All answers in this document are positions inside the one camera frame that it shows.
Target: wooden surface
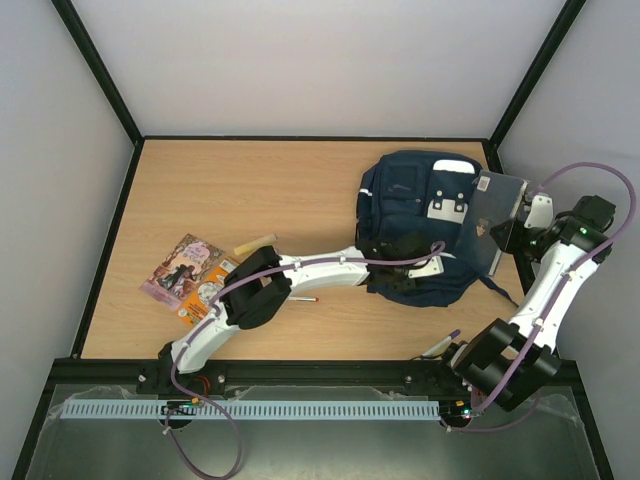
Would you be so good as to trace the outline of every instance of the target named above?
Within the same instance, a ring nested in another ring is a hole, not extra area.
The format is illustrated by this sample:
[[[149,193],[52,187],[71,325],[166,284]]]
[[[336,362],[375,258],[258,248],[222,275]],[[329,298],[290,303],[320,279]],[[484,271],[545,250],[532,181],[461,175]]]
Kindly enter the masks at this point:
[[[155,358],[189,327],[138,287],[186,233],[231,251],[276,233],[283,253],[331,252],[353,243],[362,173],[398,149],[459,152],[486,164],[479,143],[178,141],[145,143],[99,296],[84,358]],[[504,256],[496,282],[516,301]],[[448,308],[412,308],[364,287],[309,292],[263,327],[241,332],[214,358],[408,359],[455,328],[470,339],[514,307],[476,282]]]

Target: book cover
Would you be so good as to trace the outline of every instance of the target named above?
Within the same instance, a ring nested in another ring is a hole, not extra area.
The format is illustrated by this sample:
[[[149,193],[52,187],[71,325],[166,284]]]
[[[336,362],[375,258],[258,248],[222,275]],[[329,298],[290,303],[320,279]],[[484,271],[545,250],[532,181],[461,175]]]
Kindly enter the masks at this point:
[[[207,316],[211,308],[209,302],[224,287],[224,279],[238,266],[231,258],[223,259],[204,278],[197,290],[191,292],[178,309],[178,317],[190,326],[197,325]]]
[[[509,175],[480,173],[452,252],[479,274],[492,276],[498,268],[502,252],[489,231],[516,215],[527,184]]]
[[[193,292],[223,251],[187,234],[142,284],[140,290],[171,310]]]

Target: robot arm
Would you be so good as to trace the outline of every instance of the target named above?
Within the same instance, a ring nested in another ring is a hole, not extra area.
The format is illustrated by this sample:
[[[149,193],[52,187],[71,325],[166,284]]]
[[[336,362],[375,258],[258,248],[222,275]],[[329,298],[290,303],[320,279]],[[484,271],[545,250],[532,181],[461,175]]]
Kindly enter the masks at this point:
[[[573,265],[607,240],[604,232],[613,222],[615,206],[598,196],[583,197],[573,210],[558,214],[546,228],[543,223],[550,199],[536,196],[526,220],[510,220],[492,229],[501,250],[524,252],[540,263],[536,280],[513,317],[497,319],[469,344],[452,345],[445,363],[467,383],[485,393],[504,383],[505,373],[514,363],[503,355],[505,349],[525,357],[507,379],[496,403],[513,410],[555,375],[560,359],[553,355],[560,323],[584,282],[595,273],[610,253],[606,248],[575,271]],[[527,339],[535,336],[531,348],[524,351]]]
[[[230,299],[217,300],[206,318],[185,337],[173,342],[171,356],[174,361],[178,359],[180,351],[184,349],[184,353],[178,361],[180,373],[192,373],[200,370],[213,352],[240,330],[255,328],[269,321],[287,296],[298,295],[312,288],[357,286],[369,276],[366,264],[354,261],[354,259],[364,259],[362,252],[355,247],[307,257],[277,256],[272,247],[264,247],[256,254],[248,258],[229,275],[227,285],[233,284],[240,278],[247,278],[251,274],[263,271],[267,267],[278,265],[281,267],[292,266],[293,268],[280,273],[281,277],[272,280],[270,284],[262,285],[262,281],[257,279],[253,281],[254,285],[248,286],[249,288],[245,287],[229,293]],[[344,261],[313,263],[315,260],[326,258],[342,258]],[[273,287],[270,292],[267,292],[267,289],[270,288],[269,285],[273,285]],[[263,305],[269,297],[273,298],[270,300],[273,303]],[[227,311],[228,308],[234,312],[231,318]]]

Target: black frame edge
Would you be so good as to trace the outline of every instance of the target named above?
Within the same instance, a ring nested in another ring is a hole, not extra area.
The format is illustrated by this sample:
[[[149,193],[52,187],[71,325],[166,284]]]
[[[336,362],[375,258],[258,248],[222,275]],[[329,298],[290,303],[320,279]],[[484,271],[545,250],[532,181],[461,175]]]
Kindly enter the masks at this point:
[[[93,283],[91,284],[91,290],[89,290],[87,303],[85,304],[84,311],[82,312],[82,317],[80,319],[80,324],[78,325],[76,337],[73,341],[73,346],[71,348],[71,356],[73,358],[77,358],[82,354],[84,342],[86,341],[87,334],[89,333],[89,326],[91,325],[93,312],[95,311],[96,304],[98,303],[98,296],[100,295],[102,282],[104,281],[104,276],[107,273],[107,266],[109,265],[111,252],[113,251],[113,246],[116,242],[116,237],[118,236],[118,229],[120,228],[120,222],[122,221],[122,216],[124,215],[124,210],[127,205],[127,199],[129,198],[129,192],[131,191],[131,186],[133,185],[133,179],[136,175],[136,169],[138,168],[138,163],[140,161],[140,155],[142,154],[143,148],[144,139],[136,143],[135,148],[133,149],[133,155],[131,156],[129,168],[127,169],[127,174],[124,178],[122,189],[120,190],[120,196],[118,197],[118,203],[116,203],[116,209],[111,220],[111,225],[109,226],[107,238],[104,242],[104,248],[102,249],[102,254],[100,255],[100,260],[98,261],[96,275],[93,279]]]
[[[573,22],[578,17],[578,14],[585,3],[586,0],[567,0],[560,10],[556,21],[553,23],[553,26],[551,27],[551,30],[549,30],[544,42],[542,42],[538,53],[534,57],[533,62],[531,62],[527,73],[522,78],[522,81],[513,95],[513,98],[509,102],[507,109],[502,114],[502,118],[498,122],[493,135],[491,135],[491,143],[495,145],[496,148],[500,146],[507,136],[509,129],[520,114],[522,107],[524,107],[531,95],[531,92],[537,85],[540,77],[542,77],[542,74],[551,62],[551,59],[558,50],[558,47],[562,43],[564,37],[569,32],[571,25],[573,25]]]
[[[489,167],[489,170],[496,173],[504,173],[502,161],[498,155],[497,145],[493,144],[491,140],[487,140],[482,143],[482,148],[484,149],[484,154],[487,157],[487,166]],[[526,294],[529,289],[531,289],[531,286],[536,279],[531,261],[522,253],[513,255],[513,259],[516,263],[516,270],[518,271],[518,277],[520,277],[522,290]]]
[[[575,366],[575,372],[580,385],[583,385],[582,377],[580,376],[577,365]],[[584,424],[584,431],[587,436],[589,446],[591,447],[591,454],[593,455],[593,461],[598,469],[600,480],[614,480],[613,470],[611,470],[611,464],[609,463],[607,452],[604,448],[604,444],[602,443],[602,439],[600,438],[598,425],[595,417],[593,416],[593,411],[591,410],[587,394],[584,391],[584,385],[582,387],[582,392],[576,394],[574,390],[573,396],[576,401],[576,406],[578,407],[578,415]]]
[[[366,137],[323,135],[146,135],[145,140],[250,140],[295,142],[477,142],[486,138],[475,137]]]
[[[58,15],[60,15],[69,34],[78,46],[80,53],[87,62],[100,88],[102,88],[113,111],[122,124],[122,128],[124,128],[131,139],[131,143],[135,145],[141,142],[143,140],[142,134],[136,122],[133,120],[127,105],[124,103],[116,84],[111,78],[73,3],[71,0],[51,0],[51,3],[53,3],[53,6],[58,11]]]
[[[24,480],[27,478],[27,473],[31,466],[31,460],[33,459],[33,454],[36,451],[38,439],[40,438],[40,431],[42,430],[44,421],[47,418],[47,413],[49,413],[52,396],[52,392],[47,392],[46,390],[40,396],[38,406],[36,407],[33,419],[31,420],[31,425],[27,431],[27,436],[22,444],[22,450],[20,450],[18,461],[13,469],[13,475],[11,476],[13,480]]]

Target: white patch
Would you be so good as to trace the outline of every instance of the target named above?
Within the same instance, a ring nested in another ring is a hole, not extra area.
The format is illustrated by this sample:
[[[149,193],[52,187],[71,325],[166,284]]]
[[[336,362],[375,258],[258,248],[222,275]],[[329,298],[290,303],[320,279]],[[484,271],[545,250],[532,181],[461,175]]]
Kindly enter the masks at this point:
[[[489,188],[489,182],[491,179],[489,177],[480,177],[478,180],[478,190],[481,192],[486,192],[487,188]]]

